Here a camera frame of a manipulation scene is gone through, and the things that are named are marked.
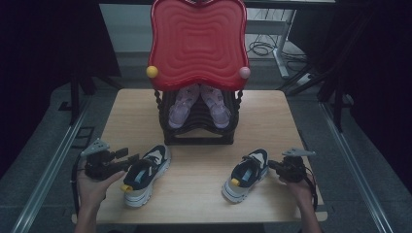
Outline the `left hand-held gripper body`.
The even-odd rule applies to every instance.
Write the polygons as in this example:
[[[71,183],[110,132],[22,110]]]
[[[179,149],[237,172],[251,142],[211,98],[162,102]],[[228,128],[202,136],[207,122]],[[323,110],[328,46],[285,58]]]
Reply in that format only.
[[[104,181],[122,170],[120,163],[113,163],[116,154],[109,148],[106,142],[96,139],[81,152],[81,157],[86,160],[85,173],[88,177]]]

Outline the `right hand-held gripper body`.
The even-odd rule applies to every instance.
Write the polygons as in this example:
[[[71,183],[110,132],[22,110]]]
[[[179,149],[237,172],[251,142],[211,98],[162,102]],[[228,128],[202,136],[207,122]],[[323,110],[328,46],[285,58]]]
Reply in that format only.
[[[306,166],[303,156],[315,155],[314,151],[291,148],[283,152],[281,177],[288,182],[299,183],[306,177]]]

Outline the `navy and white sneaker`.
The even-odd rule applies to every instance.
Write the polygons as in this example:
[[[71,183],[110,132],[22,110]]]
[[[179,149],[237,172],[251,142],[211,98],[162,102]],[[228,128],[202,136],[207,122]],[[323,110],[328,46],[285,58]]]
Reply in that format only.
[[[231,203],[240,203],[250,189],[262,181],[268,173],[268,153],[257,149],[242,157],[225,181],[222,194]]]
[[[155,180],[165,173],[170,162],[169,148],[157,145],[134,163],[120,188],[124,192],[124,204],[131,208],[145,205],[152,196]]]

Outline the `lilac sandal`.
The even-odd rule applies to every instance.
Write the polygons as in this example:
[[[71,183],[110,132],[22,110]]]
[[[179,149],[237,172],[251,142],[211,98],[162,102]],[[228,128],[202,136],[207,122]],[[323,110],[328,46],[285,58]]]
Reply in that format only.
[[[209,85],[200,87],[203,102],[209,108],[211,118],[217,128],[226,128],[230,121],[230,110],[223,100],[223,93]]]
[[[172,128],[180,128],[184,125],[199,94],[198,84],[186,86],[179,90],[175,103],[169,109],[168,123]]]

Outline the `red and black shoe rack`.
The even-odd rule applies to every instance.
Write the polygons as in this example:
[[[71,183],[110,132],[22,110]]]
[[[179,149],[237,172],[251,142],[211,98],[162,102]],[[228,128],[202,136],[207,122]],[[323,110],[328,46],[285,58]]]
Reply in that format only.
[[[230,145],[239,120],[242,90],[251,76],[245,49],[242,0],[155,0],[153,44],[147,76],[155,90],[159,123],[167,145]],[[208,103],[194,101],[184,124],[169,124],[178,92],[209,85],[222,92],[228,126],[213,122]]]

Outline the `person's right hand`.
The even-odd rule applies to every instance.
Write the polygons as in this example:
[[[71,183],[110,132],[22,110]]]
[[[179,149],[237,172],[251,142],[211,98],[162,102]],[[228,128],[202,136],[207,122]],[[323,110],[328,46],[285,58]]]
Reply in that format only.
[[[280,181],[287,186],[298,205],[312,204],[312,192],[307,182],[301,181],[299,183],[291,183],[283,178],[281,178]]]

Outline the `person's left hand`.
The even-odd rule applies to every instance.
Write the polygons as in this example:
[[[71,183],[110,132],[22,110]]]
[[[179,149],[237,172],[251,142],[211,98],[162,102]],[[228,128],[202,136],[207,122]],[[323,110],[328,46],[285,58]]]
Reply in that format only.
[[[96,209],[105,199],[106,191],[110,185],[125,175],[124,171],[119,171],[104,181],[93,180],[84,171],[78,175],[78,190],[80,194],[80,208]]]

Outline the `black stand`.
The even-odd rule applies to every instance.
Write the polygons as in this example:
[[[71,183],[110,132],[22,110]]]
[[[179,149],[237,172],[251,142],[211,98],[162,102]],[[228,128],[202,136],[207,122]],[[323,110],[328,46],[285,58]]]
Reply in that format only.
[[[86,95],[93,95],[96,91],[96,85],[93,81],[93,77],[79,75],[73,73],[70,78],[70,101],[60,104],[60,111],[70,111],[71,119],[70,125],[80,117],[80,89]]]
[[[317,94],[317,98],[321,103],[327,102],[331,97],[334,97],[332,103],[332,123],[338,129],[342,131],[341,126],[341,114],[344,107],[343,102],[343,85],[344,75],[341,65],[333,65],[325,72],[318,74],[308,82],[291,89],[299,80],[303,78],[314,67],[313,64],[305,65],[294,76],[287,79],[283,84],[278,87],[278,90],[285,91],[288,96],[295,96],[302,91],[318,84],[322,83],[322,86]]]

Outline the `white power strip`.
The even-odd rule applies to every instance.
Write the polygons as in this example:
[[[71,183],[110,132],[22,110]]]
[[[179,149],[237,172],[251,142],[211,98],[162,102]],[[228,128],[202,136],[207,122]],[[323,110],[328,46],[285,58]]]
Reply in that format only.
[[[305,74],[300,80],[298,80],[296,82],[297,85],[303,85],[305,83],[308,83],[309,81],[311,81],[313,78],[313,76],[309,73]]]

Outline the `dark curtain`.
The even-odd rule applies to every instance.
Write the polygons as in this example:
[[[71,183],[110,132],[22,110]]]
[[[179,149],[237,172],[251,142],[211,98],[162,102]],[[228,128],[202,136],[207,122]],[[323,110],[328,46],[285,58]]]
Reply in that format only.
[[[357,124],[412,192],[412,0],[370,1],[375,11],[343,66],[344,92]],[[289,39],[313,62],[356,15],[298,10]]]
[[[99,0],[0,0],[0,176],[57,87],[119,74]]]

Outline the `metal floor rail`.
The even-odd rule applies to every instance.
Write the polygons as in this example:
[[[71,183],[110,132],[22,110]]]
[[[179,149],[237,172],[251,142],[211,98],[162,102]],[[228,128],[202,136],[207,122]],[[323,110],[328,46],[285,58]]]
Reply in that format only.
[[[58,148],[52,155],[51,161],[48,163],[46,170],[43,172],[28,201],[20,212],[11,233],[28,233],[52,187],[52,183],[57,176],[57,173],[75,139],[75,136],[84,121],[86,111],[87,106],[83,106],[80,110],[78,118],[67,129]]]
[[[325,103],[320,103],[319,108],[323,113],[328,128],[342,153],[342,156],[352,174],[355,184],[357,185],[360,195],[369,210],[371,217],[378,229],[379,233],[394,233],[394,230],[387,218],[385,211],[382,208],[377,196],[368,184],[359,163],[356,161],[354,153],[350,148],[345,136],[340,132],[332,119],[332,112]]]

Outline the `white desk frame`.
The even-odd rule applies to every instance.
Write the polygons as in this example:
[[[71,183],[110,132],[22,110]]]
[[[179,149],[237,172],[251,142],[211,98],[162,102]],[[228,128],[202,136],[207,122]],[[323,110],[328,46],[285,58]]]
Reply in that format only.
[[[288,79],[283,50],[288,39],[295,10],[247,9],[246,46],[251,57],[273,57],[283,79]]]

